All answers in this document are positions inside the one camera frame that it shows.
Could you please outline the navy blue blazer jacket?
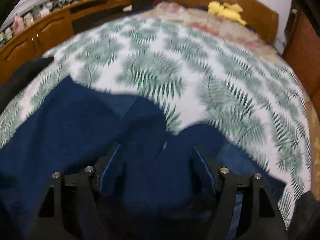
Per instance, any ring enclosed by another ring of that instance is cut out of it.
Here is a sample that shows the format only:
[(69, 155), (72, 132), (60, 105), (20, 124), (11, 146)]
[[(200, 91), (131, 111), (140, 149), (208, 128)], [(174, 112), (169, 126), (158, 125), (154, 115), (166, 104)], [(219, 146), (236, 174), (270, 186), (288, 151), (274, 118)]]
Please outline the navy blue blazer jacket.
[(208, 124), (65, 78), (1, 150), (3, 239), (273, 239), (284, 183)]

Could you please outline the palm leaf bedsheet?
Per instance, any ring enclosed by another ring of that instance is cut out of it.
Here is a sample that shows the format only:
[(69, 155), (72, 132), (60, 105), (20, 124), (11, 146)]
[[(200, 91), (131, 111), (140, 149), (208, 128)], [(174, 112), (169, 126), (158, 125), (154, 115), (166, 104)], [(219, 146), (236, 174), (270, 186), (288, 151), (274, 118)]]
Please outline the palm leaf bedsheet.
[(164, 112), (167, 130), (217, 127), (285, 181), (285, 225), (311, 188), (311, 141), (304, 92), (290, 66), (161, 18), (126, 17), (46, 51), (54, 62), (28, 81), (1, 113), (5, 145), (65, 77), (88, 88), (142, 95)]

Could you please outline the grey folded garment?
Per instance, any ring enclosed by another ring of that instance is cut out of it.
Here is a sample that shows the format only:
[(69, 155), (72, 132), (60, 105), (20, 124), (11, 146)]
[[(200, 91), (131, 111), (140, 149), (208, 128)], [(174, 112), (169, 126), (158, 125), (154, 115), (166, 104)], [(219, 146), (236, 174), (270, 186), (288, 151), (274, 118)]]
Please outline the grey folded garment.
[(311, 191), (304, 193), (296, 202), (288, 228), (288, 239), (320, 240), (319, 200)]

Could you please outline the black folded garment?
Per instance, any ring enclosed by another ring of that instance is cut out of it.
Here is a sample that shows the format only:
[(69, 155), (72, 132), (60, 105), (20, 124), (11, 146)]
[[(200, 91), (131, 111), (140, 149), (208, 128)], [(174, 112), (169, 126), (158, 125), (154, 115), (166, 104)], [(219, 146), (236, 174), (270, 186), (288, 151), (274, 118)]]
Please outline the black folded garment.
[(38, 57), (21, 65), (11, 77), (1, 85), (1, 113), (7, 107), (9, 102), (35, 77), (47, 68), (54, 57)]

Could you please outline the long wooden desk cabinet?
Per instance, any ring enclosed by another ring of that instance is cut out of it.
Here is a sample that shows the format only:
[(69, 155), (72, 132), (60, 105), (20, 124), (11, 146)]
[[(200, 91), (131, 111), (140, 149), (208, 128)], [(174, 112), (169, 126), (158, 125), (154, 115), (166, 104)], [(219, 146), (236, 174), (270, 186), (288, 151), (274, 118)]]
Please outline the long wooden desk cabinet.
[(130, 5), (131, 0), (86, 0), (52, 12), (1, 48), (1, 85), (26, 62), (74, 35), (72, 22), (93, 13)]

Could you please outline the floral blanket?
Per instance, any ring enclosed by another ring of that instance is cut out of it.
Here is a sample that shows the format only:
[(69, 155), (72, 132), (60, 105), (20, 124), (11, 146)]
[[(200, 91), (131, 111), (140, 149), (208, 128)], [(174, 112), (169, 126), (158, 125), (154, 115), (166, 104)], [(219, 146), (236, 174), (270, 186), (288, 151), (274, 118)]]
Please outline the floral blanket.
[[(161, 2), (151, 10), (140, 12), (136, 18), (157, 17), (164, 22), (180, 23), (204, 33), (222, 38), (227, 44), (238, 45), (250, 50), (253, 54), (278, 66), (285, 61), (277, 54), (277, 50), (267, 44), (262, 37), (247, 26), (227, 18), (213, 16), (210, 13), (194, 8), (185, 8), (177, 3)], [(306, 103), (306, 113), (311, 135), (312, 192), (319, 198), (319, 119), (309, 95), (302, 83), (298, 81)]]

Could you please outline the wooden louvered wardrobe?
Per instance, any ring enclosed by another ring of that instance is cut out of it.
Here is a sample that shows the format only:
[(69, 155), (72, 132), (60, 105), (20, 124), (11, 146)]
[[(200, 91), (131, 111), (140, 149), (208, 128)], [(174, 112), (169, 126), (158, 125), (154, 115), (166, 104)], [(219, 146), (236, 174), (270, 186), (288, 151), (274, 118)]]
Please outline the wooden louvered wardrobe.
[(282, 57), (292, 67), (310, 99), (319, 101), (319, 37), (295, 2), (284, 30)]

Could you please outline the yellow plush toy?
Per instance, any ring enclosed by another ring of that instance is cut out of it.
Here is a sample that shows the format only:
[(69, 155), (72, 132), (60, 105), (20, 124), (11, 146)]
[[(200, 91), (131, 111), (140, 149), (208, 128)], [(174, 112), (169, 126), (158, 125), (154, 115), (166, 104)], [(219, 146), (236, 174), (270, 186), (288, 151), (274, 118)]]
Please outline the yellow plush toy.
[(247, 25), (247, 22), (240, 15), (241, 12), (243, 12), (243, 8), (238, 3), (229, 4), (225, 2), (221, 4), (218, 1), (212, 1), (208, 4), (209, 14), (226, 18), (241, 25)]

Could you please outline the pink bottle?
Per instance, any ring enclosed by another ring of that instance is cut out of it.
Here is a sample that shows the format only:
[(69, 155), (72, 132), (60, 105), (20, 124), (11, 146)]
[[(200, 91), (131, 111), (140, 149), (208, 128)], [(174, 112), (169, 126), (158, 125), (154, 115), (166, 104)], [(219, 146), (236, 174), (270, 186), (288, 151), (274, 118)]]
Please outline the pink bottle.
[(14, 17), (13, 24), (12, 24), (12, 31), (13, 31), (14, 35), (15, 36), (18, 35), (22, 31), (24, 31), (24, 29), (25, 29), (25, 25), (24, 25), (23, 18), (21, 18), (21, 16), (19, 14), (16, 14)]

